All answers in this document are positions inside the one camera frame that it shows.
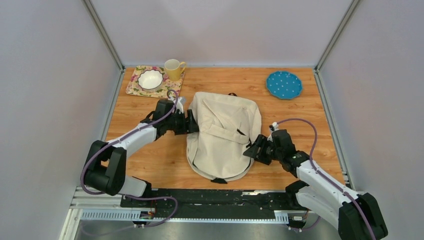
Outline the cream canvas backpack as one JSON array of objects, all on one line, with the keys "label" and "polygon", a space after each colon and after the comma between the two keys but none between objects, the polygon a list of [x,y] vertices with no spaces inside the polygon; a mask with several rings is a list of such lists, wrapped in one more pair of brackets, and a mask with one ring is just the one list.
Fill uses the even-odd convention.
[{"label": "cream canvas backpack", "polygon": [[254,160],[243,153],[262,129],[257,103],[233,93],[197,92],[188,108],[199,128],[186,139],[192,170],[217,184],[244,177]]}]

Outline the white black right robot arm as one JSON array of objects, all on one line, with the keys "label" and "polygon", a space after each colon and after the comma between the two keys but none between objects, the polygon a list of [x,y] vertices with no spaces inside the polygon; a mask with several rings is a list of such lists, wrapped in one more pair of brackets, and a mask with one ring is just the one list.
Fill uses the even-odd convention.
[{"label": "white black right robot arm", "polygon": [[286,205],[315,212],[337,230],[342,240],[381,240],[388,236],[376,198],[367,192],[358,193],[326,173],[310,155],[296,149],[285,129],[269,137],[260,134],[243,155],[266,165],[278,161],[298,179],[285,188]]}]

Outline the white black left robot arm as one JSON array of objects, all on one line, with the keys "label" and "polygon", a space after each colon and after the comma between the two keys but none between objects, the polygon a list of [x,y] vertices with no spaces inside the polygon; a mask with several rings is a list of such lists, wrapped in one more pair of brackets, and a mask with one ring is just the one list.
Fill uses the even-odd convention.
[{"label": "white black left robot arm", "polygon": [[91,195],[131,196],[138,206],[148,207],[153,201],[153,194],[147,190],[149,183],[126,174],[127,160],[168,131],[175,135],[199,131],[193,111],[184,110],[181,100],[160,99],[155,110],[129,132],[109,141],[94,141],[80,175],[84,191]]}]

